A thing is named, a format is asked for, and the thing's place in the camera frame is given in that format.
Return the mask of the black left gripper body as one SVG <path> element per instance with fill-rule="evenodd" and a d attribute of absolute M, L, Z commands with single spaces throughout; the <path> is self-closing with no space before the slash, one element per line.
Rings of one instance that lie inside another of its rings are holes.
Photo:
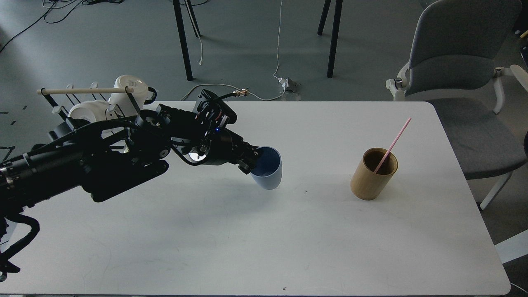
<path fill-rule="evenodd" d="M 244 138 L 229 129 L 214 130 L 208 133 L 198 145 L 192 147 L 188 156 L 190 164 L 221 165 L 237 164 L 241 159 L 241 145 Z"/>

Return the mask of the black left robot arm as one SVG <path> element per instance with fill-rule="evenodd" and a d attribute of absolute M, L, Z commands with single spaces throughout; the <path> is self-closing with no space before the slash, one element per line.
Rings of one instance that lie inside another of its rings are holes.
<path fill-rule="evenodd" d="M 1 164 L 1 235 L 9 222 L 30 231 L 1 252 L 1 280 L 18 273 L 10 259 L 38 235 L 40 224 L 23 214 L 81 186 L 93 201 L 103 202 L 168 170 L 175 152 L 192 166 L 235 164 L 249 174 L 263 158 L 262 149 L 227 129 L 236 113 L 223 103 L 204 103 L 195 112 L 160 104 L 138 115 L 90 123 L 68 117 L 51 131 L 51 143 Z"/>

